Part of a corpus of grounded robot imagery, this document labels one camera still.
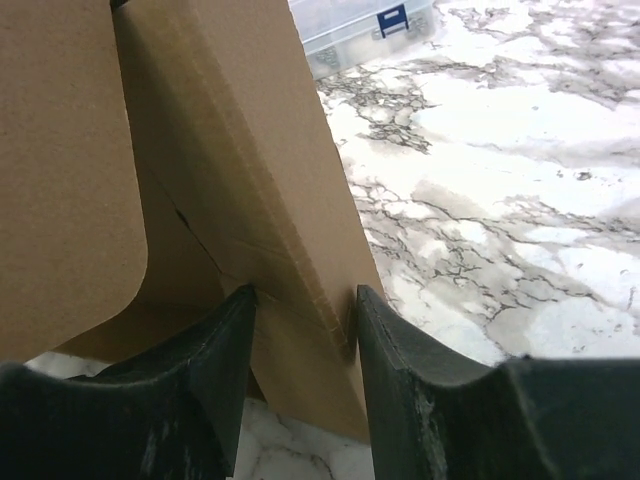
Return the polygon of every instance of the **transparent plastic box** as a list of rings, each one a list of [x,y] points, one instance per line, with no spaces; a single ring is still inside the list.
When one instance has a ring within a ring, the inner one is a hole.
[[[433,0],[289,0],[289,8],[315,79],[435,33]]]

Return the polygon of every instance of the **cardboard box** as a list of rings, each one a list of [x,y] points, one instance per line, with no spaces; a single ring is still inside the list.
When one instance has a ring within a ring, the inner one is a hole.
[[[0,0],[0,360],[121,312],[147,266],[109,6]]]
[[[131,0],[114,24],[136,162],[224,291],[258,289],[270,406],[366,440],[351,305],[382,287],[286,0]]]

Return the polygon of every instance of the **clear plastic container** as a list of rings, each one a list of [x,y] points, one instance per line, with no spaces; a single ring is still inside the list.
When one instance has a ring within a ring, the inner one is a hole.
[[[289,8],[316,79],[435,33],[433,0],[289,0]]]

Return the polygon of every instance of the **marble countertop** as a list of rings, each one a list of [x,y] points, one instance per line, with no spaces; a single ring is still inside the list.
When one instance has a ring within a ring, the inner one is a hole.
[[[640,5],[435,8],[431,41],[318,82],[392,304],[487,364],[640,356]],[[374,475],[366,446],[248,401],[234,478]]]

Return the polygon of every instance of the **blue latch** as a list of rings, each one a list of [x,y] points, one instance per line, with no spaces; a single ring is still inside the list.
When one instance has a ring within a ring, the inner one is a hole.
[[[387,35],[400,30],[409,30],[409,19],[407,19],[407,11],[404,8],[404,4],[379,13],[378,25],[380,25],[382,38],[387,38]]]

